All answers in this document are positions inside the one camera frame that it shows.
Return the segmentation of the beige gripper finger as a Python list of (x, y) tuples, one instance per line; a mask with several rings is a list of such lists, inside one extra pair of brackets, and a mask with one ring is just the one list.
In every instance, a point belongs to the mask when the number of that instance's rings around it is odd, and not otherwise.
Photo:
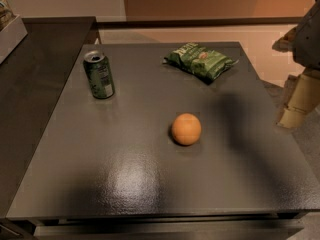
[(278, 52), (292, 52), (293, 41), (296, 36), (297, 28), (294, 27), (278, 39), (273, 45), (272, 49)]
[(306, 68), (300, 75), (289, 75), (283, 89), (276, 124), (298, 128), (306, 116), (320, 104), (320, 71)]

